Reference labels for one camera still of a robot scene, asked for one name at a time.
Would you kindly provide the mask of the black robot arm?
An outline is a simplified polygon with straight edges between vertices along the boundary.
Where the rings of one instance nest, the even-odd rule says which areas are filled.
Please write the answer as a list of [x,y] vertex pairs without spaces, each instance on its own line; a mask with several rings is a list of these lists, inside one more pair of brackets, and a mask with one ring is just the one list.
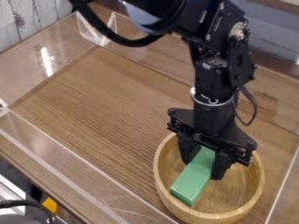
[[142,38],[120,36],[85,0],[69,0],[95,30],[122,46],[150,45],[176,33],[185,42],[194,69],[190,87],[193,108],[169,108],[168,130],[178,140],[181,161],[188,164],[197,152],[214,152],[213,180],[224,177],[232,164],[250,164],[256,141],[238,128],[248,126],[237,112],[238,96],[253,100],[245,85],[254,79],[256,64],[249,52],[249,29],[244,11],[230,0],[120,0]]

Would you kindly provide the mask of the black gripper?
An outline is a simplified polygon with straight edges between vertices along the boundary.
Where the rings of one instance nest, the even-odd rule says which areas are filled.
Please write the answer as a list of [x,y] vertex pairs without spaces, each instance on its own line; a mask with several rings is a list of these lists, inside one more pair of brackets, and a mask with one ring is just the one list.
[[221,180],[232,164],[249,166],[257,143],[240,129],[237,103],[193,103],[193,108],[169,108],[166,129],[177,136],[181,161],[188,164],[201,147],[214,152],[210,178]]

